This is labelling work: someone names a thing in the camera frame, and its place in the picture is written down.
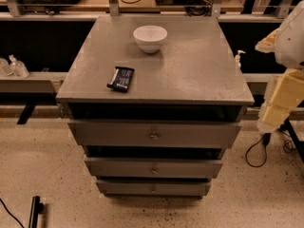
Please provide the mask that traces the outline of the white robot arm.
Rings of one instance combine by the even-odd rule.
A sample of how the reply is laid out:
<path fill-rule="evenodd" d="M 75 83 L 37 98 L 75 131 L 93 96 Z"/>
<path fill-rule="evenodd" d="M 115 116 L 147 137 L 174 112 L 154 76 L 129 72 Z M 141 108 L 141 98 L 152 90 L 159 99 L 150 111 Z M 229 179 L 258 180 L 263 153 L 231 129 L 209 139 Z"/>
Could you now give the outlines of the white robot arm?
<path fill-rule="evenodd" d="M 304 101 L 304 1 L 295 6 L 279 28 L 256 44 L 256 50 L 273 52 L 275 61 L 286 67 L 283 74 L 268 81 L 258 113 L 257 129 L 272 133 Z"/>

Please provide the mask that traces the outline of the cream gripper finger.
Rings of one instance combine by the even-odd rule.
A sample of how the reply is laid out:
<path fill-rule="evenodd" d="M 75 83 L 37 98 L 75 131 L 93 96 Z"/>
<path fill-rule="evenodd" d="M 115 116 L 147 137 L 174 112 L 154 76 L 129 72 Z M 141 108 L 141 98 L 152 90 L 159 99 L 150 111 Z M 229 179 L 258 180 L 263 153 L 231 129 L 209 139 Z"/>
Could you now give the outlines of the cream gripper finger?
<path fill-rule="evenodd" d="M 264 37 L 261 41 L 259 41 L 255 50 L 263 53 L 271 53 L 276 51 L 276 37 L 280 33 L 280 29 L 277 28 L 269 33 L 266 37 Z"/>
<path fill-rule="evenodd" d="M 288 68 L 267 84 L 264 103 L 260 107 L 257 129 L 261 133 L 277 130 L 304 101 L 304 70 Z"/>

